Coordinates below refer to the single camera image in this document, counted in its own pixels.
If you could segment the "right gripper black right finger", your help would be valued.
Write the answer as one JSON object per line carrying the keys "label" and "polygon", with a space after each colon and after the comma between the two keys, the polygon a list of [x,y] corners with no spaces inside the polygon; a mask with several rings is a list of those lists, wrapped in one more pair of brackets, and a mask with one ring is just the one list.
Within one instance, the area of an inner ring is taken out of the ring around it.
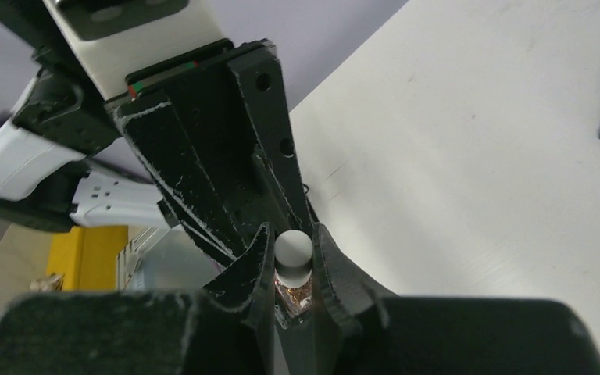
{"label": "right gripper black right finger", "polygon": [[600,374],[567,305],[547,299],[401,296],[312,233],[316,374]]}

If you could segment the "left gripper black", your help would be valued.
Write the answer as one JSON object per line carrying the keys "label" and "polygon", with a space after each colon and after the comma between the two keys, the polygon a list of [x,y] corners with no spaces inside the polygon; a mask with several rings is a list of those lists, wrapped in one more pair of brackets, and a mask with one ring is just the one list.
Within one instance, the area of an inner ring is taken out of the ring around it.
{"label": "left gripper black", "polygon": [[246,120],[266,215],[280,232],[313,233],[282,69],[271,48],[222,39],[132,73],[127,83],[130,97],[112,100],[109,113],[172,214],[210,258],[229,266],[252,239],[237,204],[252,191]]}

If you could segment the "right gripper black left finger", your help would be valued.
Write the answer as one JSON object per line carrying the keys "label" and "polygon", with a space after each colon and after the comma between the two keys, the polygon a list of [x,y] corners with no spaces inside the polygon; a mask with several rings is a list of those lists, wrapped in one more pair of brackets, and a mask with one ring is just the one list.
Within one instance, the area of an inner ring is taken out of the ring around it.
{"label": "right gripper black left finger", "polygon": [[274,231],[196,290],[26,294],[0,317],[0,374],[271,374]]}

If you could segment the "glitter nail polish bottle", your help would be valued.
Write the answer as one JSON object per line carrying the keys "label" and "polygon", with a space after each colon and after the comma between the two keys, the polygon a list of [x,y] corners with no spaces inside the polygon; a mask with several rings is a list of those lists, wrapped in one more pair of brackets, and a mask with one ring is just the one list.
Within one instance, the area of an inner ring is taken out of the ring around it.
{"label": "glitter nail polish bottle", "polygon": [[313,307],[312,278],[299,287],[289,287],[276,278],[275,288],[274,308],[278,325],[287,330],[304,323]]}

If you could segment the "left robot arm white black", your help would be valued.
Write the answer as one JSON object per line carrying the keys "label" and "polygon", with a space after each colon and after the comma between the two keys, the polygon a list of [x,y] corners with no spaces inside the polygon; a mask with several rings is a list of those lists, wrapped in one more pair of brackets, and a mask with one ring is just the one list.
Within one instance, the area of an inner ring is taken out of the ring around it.
{"label": "left robot arm white black", "polygon": [[39,70],[0,114],[0,217],[183,230],[218,263],[262,225],[310,233],[274,44],[207,1],[0,1]]}

